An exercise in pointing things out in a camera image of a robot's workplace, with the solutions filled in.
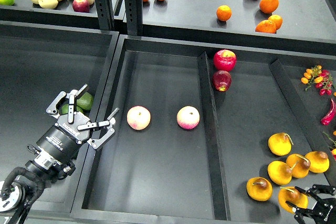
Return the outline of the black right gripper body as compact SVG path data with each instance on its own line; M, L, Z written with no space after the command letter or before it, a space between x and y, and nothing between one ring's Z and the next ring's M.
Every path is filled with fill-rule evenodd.
M325 198L313 207L313 220L317 224L335 224L335 198Z

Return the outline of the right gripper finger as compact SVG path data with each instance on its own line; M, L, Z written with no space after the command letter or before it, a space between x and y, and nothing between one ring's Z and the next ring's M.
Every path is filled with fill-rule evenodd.
M306 196L310 196L310 197L314 197L314 196L317 196L319 194L327 194L327 195L335 196L335 186L331 186L331 185L314 184L314 185L312 185L312 187L306 188L306 189L302 189L298 186L295 186L294 188L298 192L300 192L300 193L302 193Z
M285 201L285 203L292 208L294 212L294 219L299 224L305 224L305 221L303 219L304 217L308 217L310 219L315 220L315 218L319 216L319 214L316 214L316 212L313 211L312 209L300 208L287 200Z

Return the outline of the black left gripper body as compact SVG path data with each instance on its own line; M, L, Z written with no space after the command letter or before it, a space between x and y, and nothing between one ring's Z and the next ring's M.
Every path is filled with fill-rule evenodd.
M67 163L78 149L90 137L89 130L77 130L79 125L90 123L82 113L74 116L73 123L68 122L68 115L61 115L57 122L37 141L40 150L47 152L61 164Z

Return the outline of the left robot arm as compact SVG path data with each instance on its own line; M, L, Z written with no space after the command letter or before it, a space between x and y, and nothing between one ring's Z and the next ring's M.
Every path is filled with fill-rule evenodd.
M84 144L101 149L115 133L115 108L106 120L93 122L77 110L77 100L88 90L60 92L46 109L56 123L37 141L28 145L35 158L24 167L14 168L1 182L1 213L12 213L7 223L24 223L44 190L71 176L76 169L75 154Z

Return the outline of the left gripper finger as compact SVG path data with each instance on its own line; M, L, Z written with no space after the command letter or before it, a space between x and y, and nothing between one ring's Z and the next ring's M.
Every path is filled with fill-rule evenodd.
M77 100L81 98L86 91L89 89L87 84L84 84L79 90L72 90L69 93L65 91L59 92L59 94L54 98L51 104L47 107L46 113L52 117L58 119L60 113L58 112L58 107L64 99L68 100L68 123L73 124L75 121L75 112L77 107Z
M114 125L116 123L116 119L114 116L120 111L119 108L115 108L112 113L107 117L105 121L101 122L88 122L86 124L82 124L77 126L78 131L99 131L101 129L105 129L106 133L98 139L88 138L87 142L89 145L96 151L101 149L113 136L115 133Z

